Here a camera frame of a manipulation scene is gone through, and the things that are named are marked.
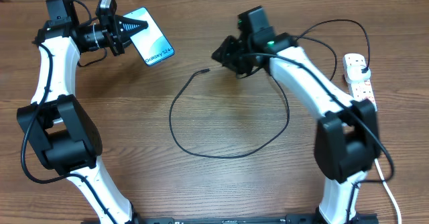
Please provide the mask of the blue Galaxy smartphone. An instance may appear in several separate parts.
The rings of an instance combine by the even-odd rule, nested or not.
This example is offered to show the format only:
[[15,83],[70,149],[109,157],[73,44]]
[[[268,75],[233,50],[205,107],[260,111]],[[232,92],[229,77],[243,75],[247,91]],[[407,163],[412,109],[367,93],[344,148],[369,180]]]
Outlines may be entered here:
[[167,37],[162,33],[161,29],[145,7],[136,9],[135,11],[124,15],[124,17],[146,21],[148,23],[148,27],[146,29],[141,30],[134,36],[131,36],[133,45],[148,66],[153,66],[174,55],[175,50],[171,43],[169,43]]

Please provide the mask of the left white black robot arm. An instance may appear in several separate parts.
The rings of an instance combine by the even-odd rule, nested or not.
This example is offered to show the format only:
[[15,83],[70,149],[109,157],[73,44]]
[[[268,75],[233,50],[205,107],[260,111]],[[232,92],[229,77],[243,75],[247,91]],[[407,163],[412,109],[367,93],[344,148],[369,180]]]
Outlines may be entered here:
[[21,167],[33,182],[73,183],[96,212],[97,223],[143,223],[110,177],[101,158],[100,133],[76,98],[80,56],[97,50],[123,54],[146,21],[117,15],[115,0],[99,0],[88,21],[78,19],[76,0],[47,0],[49,20],[38,30],[38,86],[30,104],[17,110],[24,132]]

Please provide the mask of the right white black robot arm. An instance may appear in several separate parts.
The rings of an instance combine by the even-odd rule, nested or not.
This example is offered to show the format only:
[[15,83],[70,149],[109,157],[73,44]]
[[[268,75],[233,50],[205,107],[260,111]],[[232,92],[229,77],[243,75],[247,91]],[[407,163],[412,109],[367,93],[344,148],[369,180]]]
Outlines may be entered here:
[[276,34],[261,6],[238,16],[238,38],[227,36],[212,59],[238,75],[262,68],[295,94],[316,120],[314,158],[325,176],[314,213],[288,214],[286,223],[378,223],[360,214],[359,189],[382,147],[373,103],[336,87],[287,33]]

